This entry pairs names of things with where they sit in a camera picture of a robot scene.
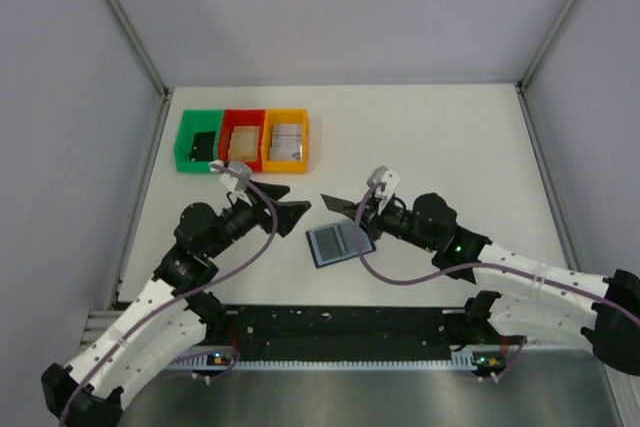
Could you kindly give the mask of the blue card holder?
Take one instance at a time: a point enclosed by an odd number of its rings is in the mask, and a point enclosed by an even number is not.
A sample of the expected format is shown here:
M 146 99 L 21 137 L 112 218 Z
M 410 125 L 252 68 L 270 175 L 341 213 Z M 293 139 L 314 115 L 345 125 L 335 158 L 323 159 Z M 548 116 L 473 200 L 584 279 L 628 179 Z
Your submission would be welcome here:
M 313 263 L 317 269 L 342 263 L 358 256 L 354 222 L 341 222 L 305 232 Z

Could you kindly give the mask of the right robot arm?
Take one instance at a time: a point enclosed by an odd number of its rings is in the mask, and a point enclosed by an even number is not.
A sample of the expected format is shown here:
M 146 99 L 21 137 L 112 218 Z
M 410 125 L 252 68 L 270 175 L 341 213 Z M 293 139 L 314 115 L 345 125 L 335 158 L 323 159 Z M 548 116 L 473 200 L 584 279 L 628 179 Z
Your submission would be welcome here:
M 362 204 L 324 195 L 326 208 L 363 228 L 372 240 L 388 234 L 432 253 L 444 275 L 479 293 L 465 315 L 479 341 L 527 337 L 584 349 L 625 374 L 639 373 L 639 278 L 625 270 L 585 274 L 526 258 L 472 232 L 435 193 L 411 208 L 397 197 Z

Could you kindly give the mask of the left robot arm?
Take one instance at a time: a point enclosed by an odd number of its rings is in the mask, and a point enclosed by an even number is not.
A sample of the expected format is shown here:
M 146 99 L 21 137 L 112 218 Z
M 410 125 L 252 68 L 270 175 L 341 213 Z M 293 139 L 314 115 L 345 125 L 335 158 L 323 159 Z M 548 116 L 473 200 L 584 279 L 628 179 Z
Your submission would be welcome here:
M 174 245 L 128 308 L 83 352 L 43 373 L 45 403 L 59 425 L 117 425 L 160 371 L 223 329 L 226 309 L 209 291 L 219 280 L 214 260 L 256 227 L 287 236 L 311 208 L 286 200 L 289 191 L 250 183 L 229 193 L 221 212 L 203 202 L 183 210 Z

